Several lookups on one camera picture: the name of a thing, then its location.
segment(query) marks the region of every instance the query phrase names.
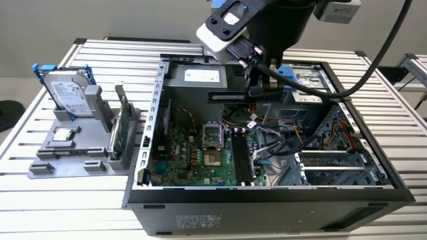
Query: wire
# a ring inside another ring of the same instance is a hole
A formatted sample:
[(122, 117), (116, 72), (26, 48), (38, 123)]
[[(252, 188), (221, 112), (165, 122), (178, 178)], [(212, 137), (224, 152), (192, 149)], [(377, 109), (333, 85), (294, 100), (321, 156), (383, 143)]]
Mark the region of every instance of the wire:
[(225, 118), (221, 118), (221, 120), (228, 124), (228, 125), (238, 125), (238, 126), (245, 126), (246, 123), (245, 122), (229, 122), (228, 120), (225, 120)]
[[(338, 122), (340, 122), (346, 128), (349, 128), (349, 125), (348, 125), (346, 122), (344, 122), (344, 121), (338, 121)], [(356, 149), (356, 148), (357, 148), (356, 142), (355, 142), (352, 136), (349, 135), (349, 133), (348, 133), (348, 132), (344, 132), (344, 136), (345, 136), (345, 138), (346, 138), (346, 140), (348, 140), (348, 144), (349, 144), (351, 148), (352, 148), (352, 149)]]
[(420, 100), (420, 101), (416, 103), (416, 106), (413, 107), (413, 110), (417, 110), (417, 109), (419, 109), (421, 103), (423, 103), (423, 100)]
[(403, 84), (403, 86), (397, 89), (397, 92), (399, 92), (413, 80), (415, 80), (415, 77), (413, 77), (409, 81), (407, 81), (405, 84)]
[(221, 125), (221, 127), (222, 127), (222, 131), (226, 129), (226, 126), (225, 126), (225, 124), (222, 123), (222, 122), (220, 122), (220, 125)]
[(273, 179), (270, 180), (270, 182), (269, 182), (269, 185), (270, 186), (274, 186), (276, 185), (276, 182), (274, 182), (274, 180), (276, 180), (276, 178), (278, 177), (281, 175), (281, 173), (277, 173), (277, 175), (273, 177)]
[(240, 108), (242, 108), (245, 105), (244, 104), (241, 104), (241, 105), (238, 105), (237, 107), (234, 107), (233, 108), (233, 110), (229, 112), (229, 114), (226, 115), (226, 118), (229, 118), (233, 114), (234, 114), (234, 112), (240, 109)]
[[(333, 140), (333, 138), (334, 138), (334, 126), (336, 126), (336, 124), (338, 124), (340, 128), (349, 127), (349, 125), (346, 124), (346, 122), (340, 121), (340, 120), (334, 120), (334, 121), (332, 122), (330, 135), (328, 136), (328, 139), (326, 139), (322, 147), (325, 147), (325, 146), (330, 143), (330, 141)], [(351, 149), (356, 149), (357, 146), (356, 146), (356, 142), (355, 142), (352, 136), (349, 135), (348, 132), (344, 132), (344, 131), (342, 131), (342, 134), (344, 134), (344, 136), (345, 136), (345, 138), (346, 138), (346, 140), (348, 140), (348, 144), (349, 144)]]
[(280, 151), (280, 152), (270, 152), (269, 156), (265, 159), (269, 159), (272, 156), (286, 156), (286, 155), (290, 155), (290, 154), (294, 154), (297, 153), (313, 140), (317, 140), (318, 141), (318, 149), (321, 148), (322, 146), (322, 137), (320, 135), (313, 135), (310, 136), (309, 138), (306, 138), (300, 145), (297, 145), (296, 147), (285, 150), (285, 151)]
[[(254, 104), (252, 105), (249, 111), (252, 112), (252, 114), (256, 115), (256, 118), (257, 118), (258, 120), (264, 120), (264, 116), (258, 116), (258, 115), (256, 114)], [(277, 120), (281, 120), (281, 121), (285, 121), (285, 122), (293, 122), (293, 124), (296, 125), (296, 119), (294, 119), (294, 118), (290, 118), (290, 119), (277, 118)]]
[(338, 98), (344, 98), (346, 96), (349, 96), (351, 94), (353, 94), (360, 88), (361, 86), (367, 83), (373, 71), (376, 70), (380, 61), (384, 58), (384, 55), (388, 51), (388, 48), (395, 40), (396, 34), (399, 32), (399, 29), (401, 27), (401, 24), (404, 22), (404, 19), (407, 17), (409, 8), (411, 8), (411, 4), (412, 4), (412, 0), (404, 0), (403, 3), (403, 7), (399, 13), (399, 17), (393, 23), (392, 29), (389, 31), (388, 37), (385, 39), (385, 42), (377, 52), (377, 55), (363, 75), (363, 77), (360, 78), (359, 82), (352, 86), (351, 89), (342, 91), (342, 92), (337, 92), (337, 93), (332, 93), (332, 92), (322, 92), (318, 90), (314, 90), (304, 85), (300, 85), (298, 83), (288, 80), (285, 77), (282, 77), (281, 75), (278, 75), (274, 71), (272, 71), (269, 69), (269, 67), (265, 66), (264, 63), (261, 63), (260, 61), (254, 62), (254, 67), (268, 76), (270, 76), (273, 79), (276, 79), (277, 81), (282, 82), (284, 85), (300, 90), (301, 92), (317, 96), (317, 97), (325, 97), (325, 98), (330, 98), (330, 99), (338, 99)]
[(298, 142), (301, 143), (302, 140), (301, 140), (301, 136), (300, 136), (298, 129), (297, 129), (296, 125), (293, 125), (293, 130), (294, 130), (294, 134), (296, 134), (296, 137), (298, 139)]
[(266, 166), (272, 166), (273, 168), (276, 168), (276, 169), (281, 170), (281, 167), (277, 167), (277, 166), (276, 166), (276, 165), (273, 165), (273, 164), (266, 164)]
[(272, 129), (265, 129), (262, 127), (260, 127), (258, 125), (254, 126), (257, 129), (262, 130), (265, 133), (272, 133), (272, 134), (276, 134), (278, 136), (278, 138), (282, 138), (281, 134), (278, 132), (276, 132), (274, 130)]
[(189, 118), (190, 118), (190, 121), (192, 121), (192, 130), (193, 130), (193, 133), (196, 134), (196, 133), (197, 133), (197, 131), (196, 131), (196, 121), (194, 121), (194, 117), (193, 117), (193, 115), (190, 114), (190, 112), (186, 111), (186, 110), (182, 109), (182, 108), (174, 109), (174, 110), (172, 111), (172, 113), (173, 113), (173, 112), (184, 112), (184, 113), (186, 113), (186, 114), (189, 115)]

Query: black cable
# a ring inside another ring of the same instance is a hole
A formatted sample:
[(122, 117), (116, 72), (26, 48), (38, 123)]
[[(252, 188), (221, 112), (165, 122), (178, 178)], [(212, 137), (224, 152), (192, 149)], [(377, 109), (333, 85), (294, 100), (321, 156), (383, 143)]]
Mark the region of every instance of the black cable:
[(229, 112), (229, 114), (226, 115), (226, 118), (229, 119), (229, 117), (234, 114), (234, 112), (236, 112), (240, 108), (242, 108), (244, 106), (245, 106), (244, 104), (236, 106), (236, 107), (233, 108), (233, 110)]
[(273, 179), (270, 180), (270, 182), (269, 182), (270, 186), (274, 185), (273, 182), (274, 182), (276, 178), (277, 178), (280, 175), (281, 175), (281, 172), (280, 172), (280, 173), (273, 177)]
[(309, 87), (305, 87), (304, 85), (300, 85), (298, 83), (288, 80), (285, 77), (282, 77), (281, 75), (278, 75), (274, 71), (272, 71), (269, 69), (269, 67), (266, 67), (260, 61), (257, 61), (254, 63), (254, 67), (264, 73), (266, 74), (268, 76), (270, 76), (273, 79), (276, 79), (277, 81), (281, 81), (284, 82), (282, 84), (284, 85), (288, 85), (290, 86), (292, 88), (300, 90), (301, 92), (309, 94), (309, 95), (313, 95), (313, 96), (317, 96), (317, 97), (326, 97), (326, 98), (332, 98), (332, 99), (338, 99), (338, 98), (344, 98), (346, 96), (349, 96), (351, 94), (353, 94), (360, 88), (361, 86), (367, 83), (375, 69), (377, 68), (379, 64), (380, 64), (380, 61), (383, 60), (383, 57), (388, 51), (388, 48), (395, 40), (395, 37), (396, 37), (396, 34), (399, 32), (399, 29), (400, 29), (400, 26), (401, 26), (401, 23), (407, 17), (407, 13), (409, 11), (409, 7), (411, 7), (411, 3), (412, 3), (412, 0), (404, 0), (404, 4), (403, 4), (403, 7), (401, 7), (401, 10), (400, 10), (400, 13), (399, 13), (399, 17), (393, 23), (393, 26), (392, 26), (392, 29), (389, 31), (389, 34), (388, 34), (388, 37), (385, 39), (385, 42), (377, 52), (377, 55), (363, 75), (363, 77), (360, 78), (359, 82), (352, 86), (351, 89), (342, 91), (342, 92), (338, 92), (338, 93), (332, 93), (332, 92), (322, 92), (322, 91), (318, 91), (318, 90), (314, 90), (313, 88), (309, 88)]
[(421, 103), (423, 103), (424, 101), (423, 100), (420, 100), (417, 103), (416, 103), (416, 106), (413, 107), (413, 109), (415, 110), (417, 110), (419, 109), (419, 107), (420, 107), (420, 105), (421, 105)]
[(320, 150), (321, 147), (322, 147), (322, 144), (324, 144), (324, 139), (322, 139), (321, 136), (313, 135), (309, 138), (306, 138), (296, 147), (293, 147), (293, 148), (290, 148), (290, 149), (288, 149), (285, 151), (280, 151), (282, 146), (274, 152), (268, 151), (269, 156), (265, 157), (262, 160), (266, 160), (266, 159), (272, 158), (273, 156), (286, 156), (286, 155), (292, 155), (292, 154), (297, 153), (313, 140), (318, 141), (318, 147), (317, 148)]
[(300, 145), (297, 145), (296, 147), (285, 150), (285, 151), (280, 151), (280, 152), (272, 152), (270, 155), (272, 156), (286, 156), (286, 155), (290, 155), (290, 154), (294, 154), (296, 152), (298, 152), (313, 140), (317, 140), (318, 141), (318, 149), (321, 148), (322, 146), (322, 137), (318, 136), (318, 135), (314, 135), (314, 136), (310, 136), (309, 138), (306, 138), (301, 143)]
[(415, 80), (415, 77), (397, 89), (397, 92)]
[(276, 169), (280, 169), (281, 170), (281, 167), (277, 167), (276, 165), (273, 165), (273, 164), (265, 164), (266, 166), (272, 166), (273, 168), (276, 168)]

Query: floor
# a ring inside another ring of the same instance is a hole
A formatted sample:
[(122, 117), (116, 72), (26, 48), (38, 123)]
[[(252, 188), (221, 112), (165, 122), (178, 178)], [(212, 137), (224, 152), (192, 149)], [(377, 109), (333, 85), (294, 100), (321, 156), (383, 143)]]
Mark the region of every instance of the floor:
[[(38, 81), (32, 77), (0, 77), (0, 86), (0, 101), (18, 101), (25, 108), (28, 108), (41, 89)], [(5, 140), (10, 130), (0, 132), (0, 144)]]

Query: blue connector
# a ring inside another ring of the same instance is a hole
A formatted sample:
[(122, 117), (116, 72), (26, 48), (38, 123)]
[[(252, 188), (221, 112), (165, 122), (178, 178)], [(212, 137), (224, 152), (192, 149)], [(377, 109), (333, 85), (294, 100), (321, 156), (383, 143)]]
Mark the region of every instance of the blue connector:
[(262, 165), (272, 165), (272, 162), (269, 160), (258, 160), (256, 161), (256, 163)]
[[(286, 79), (289, 79), (290, 81), (293, 81), (294, 83), (298, 83), (298, 80), (294, 77), (292, 68), (286, 65), (281, 65), (277, 69), (277, 73), (280, 76), (285, 77)], [(284, 91), (293, 91), (293, 87), (284, 85)]]

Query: slotted metal table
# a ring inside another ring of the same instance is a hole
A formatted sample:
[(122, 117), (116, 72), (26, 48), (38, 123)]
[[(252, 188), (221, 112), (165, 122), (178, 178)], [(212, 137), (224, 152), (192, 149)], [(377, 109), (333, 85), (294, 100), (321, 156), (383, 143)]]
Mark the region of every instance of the slotted metal table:
[[(101, 97), (112, 107), (120, 105), (114, 83), (124, 83), (126, 97), (141, 109), (138, 139), (161, 53), (201, 55), (202, 48), (186, 43), (86, 40), (72, 45), (58, 64), (92, 67), (102, 88)], [(284, 59), (328, 62), (346, 89), (371, 64), (367, 57), (352, 51), (289, 49)], [(416, 202), (352, 232), (181, 236), (180, 239), (427, 239), (427, 124), (379, 71), (351, 98)], [(42, 89), (0, 146), (0, 239), (144, 238), (146, 234), (132, 211), (121, 210), (126, 176), (26, 178), (54, 119), (53, 107)], [(134, 145), (133, 155), (137, 153), (138, 145)]]

